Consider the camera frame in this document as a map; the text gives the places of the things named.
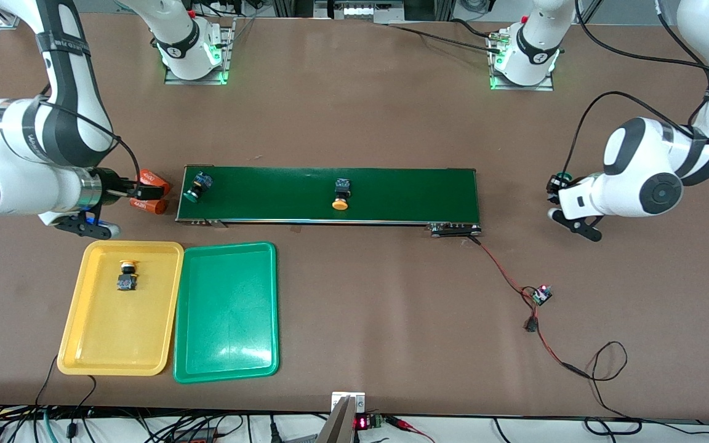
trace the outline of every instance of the yellow cap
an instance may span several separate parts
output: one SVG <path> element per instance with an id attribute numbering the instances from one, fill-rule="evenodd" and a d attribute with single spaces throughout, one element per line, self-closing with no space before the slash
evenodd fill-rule
<path id="1" fill-rule="evenodd" d="M 346 210 L 349 204 L 347 204 L 344 199 L 335 199 L 335 201 L 332 202 L 332 207 L 337 210 Z"/>

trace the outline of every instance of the brown tabletop surface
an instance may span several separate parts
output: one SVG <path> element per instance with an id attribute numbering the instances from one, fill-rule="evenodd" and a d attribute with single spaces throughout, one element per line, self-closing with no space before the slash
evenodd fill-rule
<path id="1" fill-rule="evenodd" d="M 138 17 L 82 22 L 107 112 L 143 167 L 174 184 L 188 163 L 476 168 L 482 241 L 520 284 L 554 285 L 540 320 L 557 354 L 583 367 L 621 340 L 627 368 L 601 385 L 611 407 L 709 420 L 709 181 L 660 217 L 605 219 L 598 244 L 550 221 L 544 193 L 596 95 L 624 90 L 684 121 L 702 97 L 700 71 L 621 58 L 572 28 L 554 92 L 494 92 L 476 50 L 357 20 L 264 19 L 237 42 L 228 86 L 165 86 Z M 453 23 L 416 26 L 482 43 Z M 617 47 L 684 56 L 661 28 L 594 29 Z M 2 31 L 0 98 L 36 95 L 46 79 L 31 30 Z M 599 170 L 608 136 L 636 115 L 647 113 L 622 98 L 599 104 L 571 172 Z M 102 165 L 132 174 L 123 151 Z M 123 239 L 273 242 L 281 367 L 268 378 L 180 385 L 169 358 L 154 377 L 99 377 L 90 404 L 326 410 L 332 391 L 354 390 L 383 412 L 606 413 L 588 383 L 523 330 L 528 309 L 466 239 L 402 227 L 188 227 L 124 201 L 103 214 Z M 0 404 L 34 401 L 89 243 L 37 216 L 0 217 Z M 54 371 L 42 401 L 77 404 L 89 387 Z"/>

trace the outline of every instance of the yellow tray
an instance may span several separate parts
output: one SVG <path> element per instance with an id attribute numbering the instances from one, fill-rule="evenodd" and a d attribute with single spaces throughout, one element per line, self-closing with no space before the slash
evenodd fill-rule
<path id="1" fill-rule="evenodd" d="M 170 241 L 95 241 L 87 247 L 59 347 L 69 375 L 155 375 L 169 358 L 183 249 Z M 135 260 L 133 291 L 116 290 Z"/>

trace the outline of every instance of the plastic tray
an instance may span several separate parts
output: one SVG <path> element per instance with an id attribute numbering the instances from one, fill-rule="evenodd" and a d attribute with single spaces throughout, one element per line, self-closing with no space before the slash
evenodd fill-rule
<path id="1" fill-rule="evenodd" d="M 278 370 L 278 290 L 271 243 L 185 251 L 174 379 L 265 377 Z"/>
<path id="2" fill-rule="evenodd" d="M 168 241 L 87 247 L 59 348 L 70 375 L 155 375 L 166 366 L 183 250 Z M 138 261 L 133 291 L 116 290 L 120 261 Z"/>

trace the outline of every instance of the teal cable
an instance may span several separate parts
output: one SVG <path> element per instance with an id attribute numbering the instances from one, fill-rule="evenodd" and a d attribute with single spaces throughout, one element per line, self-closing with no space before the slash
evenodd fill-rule
<path id="1" fill-rule="evenodd" d="M 59 443 L 57 436 L 54 435 L 54 430 L 51 429 L 51 424 L 48 422 L 48 408 L 42 412 L 42 420 L 46 423 L 46 429 L 48 430 L 48 438 L 51 439 L 51 443 Z"/>

